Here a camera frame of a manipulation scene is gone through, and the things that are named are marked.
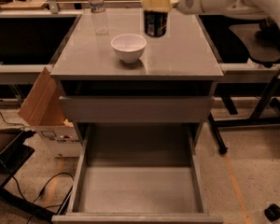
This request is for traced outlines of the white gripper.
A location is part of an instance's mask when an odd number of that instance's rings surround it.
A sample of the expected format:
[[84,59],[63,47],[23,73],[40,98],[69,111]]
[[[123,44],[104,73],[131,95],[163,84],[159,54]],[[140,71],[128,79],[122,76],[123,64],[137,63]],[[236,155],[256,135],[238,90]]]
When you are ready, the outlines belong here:
[[175,8],[183,14],[200,14],[203,12],[201,0],[141,0],[142,9],[168,13]]

